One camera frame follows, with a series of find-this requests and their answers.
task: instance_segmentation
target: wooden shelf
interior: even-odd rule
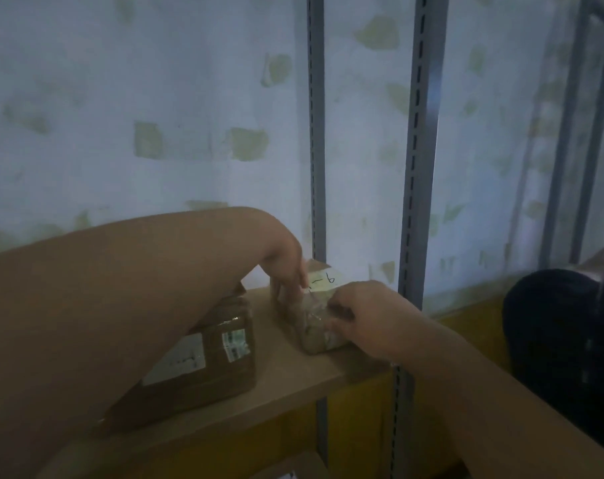
[[[268,289],[250,290],[247,297],[254,314],[255,388],[126,434],[79,439],[60,451],[38,478],[82,477],[187,439],[249,428],[389,369],[354,346],[305,354],[276,315]]]

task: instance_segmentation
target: dark clothing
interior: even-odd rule
[[[563,269],[522,278],[505,297],[513,375],[604,447],[604,289]]]

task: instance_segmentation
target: package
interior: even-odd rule
[[[108,410],[99,432],[123,432],[253,388],[255,337],[243,292],[238,287],[211,309]]]
[[[302,452],[275,466],[251,476],[250,479],[329,479],[329,471],[315,452]]]
[[[274,280],[271,280],[271,298],[278,312],[295,329],[304,351],[317,354],[347,343],[325,327],[331,317],[340,317],[327,304],[335,290],[348,281],[340,272],[317,260],[309,260],[307,270],[309,289],[300,299],[290,299],[285,289]]]

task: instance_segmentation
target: brown cardboard box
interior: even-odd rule
[[[302,349],[308,354],[317,354],[344,346],[347,341],[325,330],[326,322],[331,317],[337,317],[333,310],[327,308],[335,289],[328,289],[330,286],[322,285],[322,282],[314,289],[316,284],[313,281],[317,278],[327,284],[329,279],[333,279],[332,276],[339,275],[339,281],[331,281],[331,283],[341,285],[346,282],[344,277],[328,264],[310,259],[306,262],[306,266],[309,279],[312,281],[309,287],[311,292],[306,292],[301,299],[292,301],[285,295],[279,283],[271,280],[271,297],[278,312],[294,328]]]
[[[122,432],[253,388],[255,337],[244,297],[226,297],[110,410],[101,434]]]
[[[322,459],[315,452],[302,452],[275,466],[251,476],[250,479],[330,479]]]

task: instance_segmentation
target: yellow lower wall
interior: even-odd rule
[[[501,299],[441,318],[498,365],[507,368]],[[385,374],[329,396],[329,469],[333,479],[388,477],[392,377]],[[418,479],[459,460],[443,424],[416,384],[412,463]],[[285,457],[315,449],[311,403],[237,434],[194,441],[119,467],[101,478],[245,479]]]

